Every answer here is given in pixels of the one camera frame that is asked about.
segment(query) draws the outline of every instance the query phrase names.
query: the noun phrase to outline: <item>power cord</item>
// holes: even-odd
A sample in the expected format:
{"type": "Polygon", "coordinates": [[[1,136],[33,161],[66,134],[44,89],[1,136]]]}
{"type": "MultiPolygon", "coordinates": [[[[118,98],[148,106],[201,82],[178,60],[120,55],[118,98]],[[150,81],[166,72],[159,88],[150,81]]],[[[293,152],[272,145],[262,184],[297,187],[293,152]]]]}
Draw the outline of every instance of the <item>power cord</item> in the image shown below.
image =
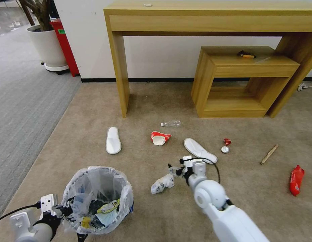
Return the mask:
{"type": "Polygon", "coordinates": [[[297,88],[297,91],[303,91],[304,89],[306,88],[311,88],[312,86],[307,86],[305,83],[300,83],[298,88],[297,88]]]}
{"type": "Polygon", "coordinates": [[[37,203],[35,203],[33,205],[28,205],[28,206],[24,206],[24,207],[18,208],[18,209],[14,210],[14,211],[12,211],[10,213],[7,213],[7,214],[3,215],[2,217],[0,217],[0,220],[2,220],[3,218],[5,218],[5,217],[7,217],[7,216],[9,216],[9,215],[11,215],[13,213],[16,213],[18,211],[21,211],[21,210],[26,209],[26,208],[31,208],[31,207],[35,207],[37,209],[41,208],[41,202],[37,202],[37,203]]]}
{"type": "Polygon", "coordinates": [[[202,159],[202,160],[208,160],[211,164],[213,164],[216,168],[216,171],[217,171],[217,176],[218,176],[218,182],[221,183],[221,176],[220,176],[220,171],[219,171],[219,168],[217,167],[217,165],[215,163],[213,163],[211,160],[209,160],[208,158],[204,158],[204,157],[196,157],[196,158],[191,158],[191,159],[187,159],[187,160],[182,160],[183,162],[184,161],[190,161],[190,160],[196,160],[196,159],[202,159]]]}

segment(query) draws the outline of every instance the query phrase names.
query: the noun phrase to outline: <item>can lid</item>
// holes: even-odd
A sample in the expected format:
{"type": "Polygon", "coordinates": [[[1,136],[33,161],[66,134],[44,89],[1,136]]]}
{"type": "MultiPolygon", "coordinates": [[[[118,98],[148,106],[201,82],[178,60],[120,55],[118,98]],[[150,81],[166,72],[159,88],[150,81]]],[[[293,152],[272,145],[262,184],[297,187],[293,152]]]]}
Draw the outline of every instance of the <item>can lid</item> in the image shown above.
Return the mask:
{"type": "Polygon", "coordinates": [[[221,151],[226,154],[226,153],[228,153],[230,151],[230,149],[227,146],[223,146],[221,148],[221,151]]]}

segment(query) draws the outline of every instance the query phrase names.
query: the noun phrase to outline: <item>white slipper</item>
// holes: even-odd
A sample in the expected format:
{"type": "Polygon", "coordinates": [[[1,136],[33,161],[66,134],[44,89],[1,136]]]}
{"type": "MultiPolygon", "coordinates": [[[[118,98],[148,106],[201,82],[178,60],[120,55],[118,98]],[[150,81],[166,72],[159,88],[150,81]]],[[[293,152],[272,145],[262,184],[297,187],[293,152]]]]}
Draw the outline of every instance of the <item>white slipper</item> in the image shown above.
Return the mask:
{"type": "Polygon", "coordinates": [[[207,158],[210,160],[209,161],[204,159],[203,161],[206,163],[213,164],[217,162],[217,157],[215,155],[205,150],[199,143],[197,143],[192,138],[186,138],[184,140],[184,146],[194,156],[207,158]]]}
{"type": "Polygon", "coordinates": [[[120,152],[121,142],[119,139],[119,130],[117,127],[108,128],[105,149],[109,154],[112,154],[112,155],[120,152]]]}

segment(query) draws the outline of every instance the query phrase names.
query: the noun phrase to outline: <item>white plant pot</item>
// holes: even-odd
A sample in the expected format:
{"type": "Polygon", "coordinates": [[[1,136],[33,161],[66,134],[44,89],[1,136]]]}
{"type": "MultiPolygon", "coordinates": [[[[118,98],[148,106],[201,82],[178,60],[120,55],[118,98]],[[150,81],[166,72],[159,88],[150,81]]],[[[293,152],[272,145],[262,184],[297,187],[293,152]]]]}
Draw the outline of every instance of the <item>white plant pot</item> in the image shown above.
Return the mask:
{"type": "Polygon", "coordinates": [[[69,68],[54,30],[35,32],[39,25],[27,29],[32,42],[49,71],[62,71],[69,68]]]}

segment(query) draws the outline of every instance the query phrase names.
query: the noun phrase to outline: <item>potted plant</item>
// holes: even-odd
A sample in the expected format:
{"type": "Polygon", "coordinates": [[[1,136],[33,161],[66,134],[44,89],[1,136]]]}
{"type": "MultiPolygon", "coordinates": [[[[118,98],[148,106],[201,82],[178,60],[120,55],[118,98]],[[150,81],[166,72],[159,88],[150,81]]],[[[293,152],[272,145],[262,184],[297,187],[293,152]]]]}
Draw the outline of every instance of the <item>potted plant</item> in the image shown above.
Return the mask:
{"type": "Polygon", "coordinates": [[[33,44],[45,68],[49,71],[63,71],[68,69],[61,46],[53,30],[49,17],[50,0],[19,0],[29,7],[35,14],[39,25],[27,29],[33,44]]]}

